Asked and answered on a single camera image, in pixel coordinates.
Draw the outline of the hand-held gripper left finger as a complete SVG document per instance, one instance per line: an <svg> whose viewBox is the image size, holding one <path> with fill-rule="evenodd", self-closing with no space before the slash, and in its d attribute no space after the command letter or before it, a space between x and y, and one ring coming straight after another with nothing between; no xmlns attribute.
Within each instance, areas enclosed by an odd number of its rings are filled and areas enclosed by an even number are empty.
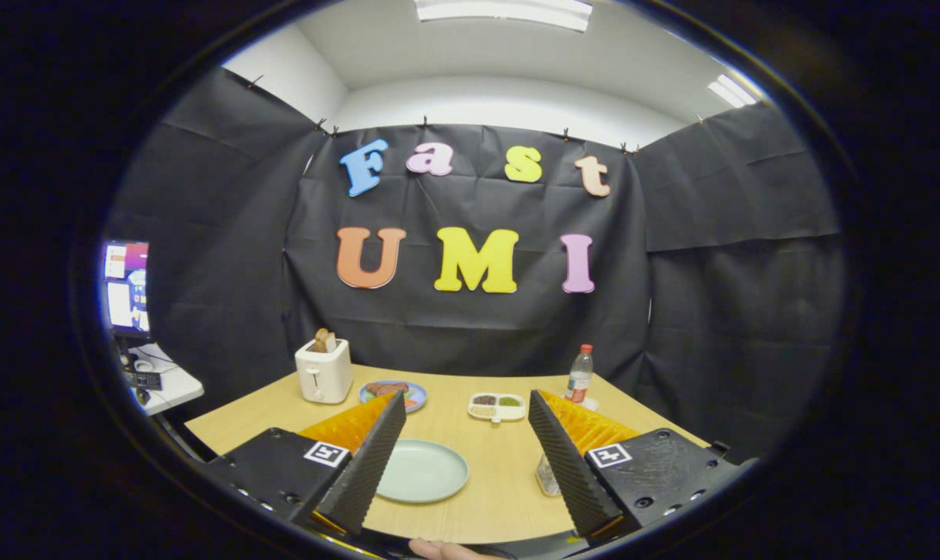
<svg viewBox="0 0 940 560"><path fill-rule="evenodd" d="M205 472L288 523L356 537L406 419L402 393L391 391L301 433L266 429Z"/></svg>

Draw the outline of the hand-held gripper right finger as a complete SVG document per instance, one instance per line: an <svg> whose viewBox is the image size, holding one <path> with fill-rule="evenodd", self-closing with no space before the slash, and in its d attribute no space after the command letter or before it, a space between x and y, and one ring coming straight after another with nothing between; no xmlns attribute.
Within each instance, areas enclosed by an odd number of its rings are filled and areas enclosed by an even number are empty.
<svg viewBox="0 0 940 560"><path fill-rule="evenodd" d="M576 533L601 545L701 503L750 461L719 443L698 446L672 428L644 433L582 405L531 390L529 423Z"/></svg>

